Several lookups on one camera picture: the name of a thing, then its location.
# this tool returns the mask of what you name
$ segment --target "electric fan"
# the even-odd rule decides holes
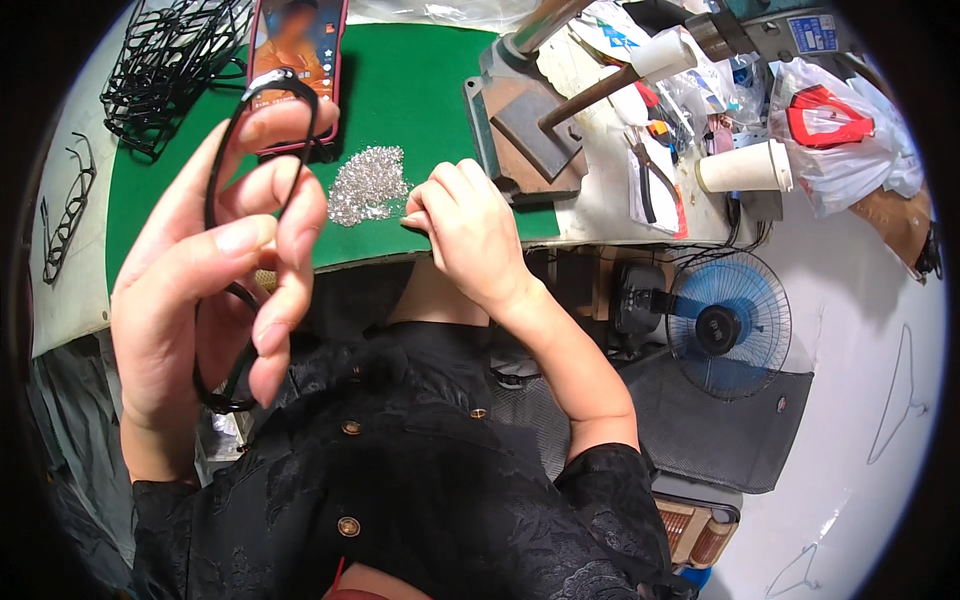
[[[756,394],[780,372],[790,348],[782,284],[749,252],[707,252],[687,264],[669,293],[631,286],[625,276],[624,308],[666,315],[670,350],[696,387],[726,401]]]

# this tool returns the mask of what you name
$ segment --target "button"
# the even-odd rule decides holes
[[[352,516],[344,516],[337,521],[337,531],[344,538],[356,538],[360,535],[360,521]]]
[[[363,431],[363,427],[355,420],[345,420],[344,424],[340,425],[340,428],[349,436],[358,436],[360,432]]]

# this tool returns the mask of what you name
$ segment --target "black shirt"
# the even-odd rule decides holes
[[[553,483],[444,373],[398,347],[298,361],[214,481],[138,481],[138,597],[322,597],[341,557],[434,600],[693,598],[670,573],[651,465],[591,448]]]

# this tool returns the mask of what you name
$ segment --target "green felt mat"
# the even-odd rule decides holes
[[[461,86],[479,70],[478,57],[495,35],[437,25],[351,25],[342,44],[341,131],[343,153],[335,163],[310,165],[324,189],[337,169],[367,146],[397,145],[404,175],[413,184],[437,163],[474,156]],[[246,59],[246,47],[238,56]],[[160,159],[147,164],[122,144],[113,163],[107,216],[107,285],[166,186],[207,133],[227,118],[240,90],[204,93],[170,140]],[[256,166],[249,156],[239,174]],[[523,240],[559,235],[551,204],[516,213]],[[366,221],[352,228],[327,223],[313,251],[314,267],[429,250],[421,234],[397,221]]]

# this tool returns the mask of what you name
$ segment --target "workbench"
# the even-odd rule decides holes
[[[47,199],[51,222],[62,214],[78,170],[76,158],[64,150],[76,146],[71,132],[88,136],[97,178],[53,286],[42,280],[44,233],[39,215],[35,217],[33,356],[109,325],[109,293],[130,246],[165,187],[210,129],[229,116],[241,93],[228,88],[205,92],[156,163],[123,145],[118,148],[117,139],[103,126],[99,94],[116,61],[129,15],[120,16],[74,82],[44,166],[37,199]],[[438,162],[473,156],[461,85],[477,74],[477,58],[494,38],[491,32],[440,25],[357,24],[349,18],[342,47],[344,150],[338,161],[310,165],[324,188],[333,182],[340,165],[367,146],[404,148],[404,175],[413,184],[425,180]],[[554,82],[564,94],[596,81],[593,70],[598,72],[600,66],[591,61],[583,49],[569,43],[564,32],[541,48],[544,72],[569,74],[563,82]],[[629,219],[625,145],[612,107],[598,103],[581,113],[578,122],[586,132],[589,167],[582,192],[575,200],[517,210],[517,229],[526,248],[727,240],[730,230],[724,201],[697,186],[694,156],[683,158],[675,173],[686,220],[686,237],[677,239]],[[239,172],[255,164],[250,156]],[[753,241],[753,225],[745,215],[738,244]],[[353,228],[329,223],[314,251],[314,267],[329,271],[410,260],[428,251],[424,236],[393,220],[368,221]]]

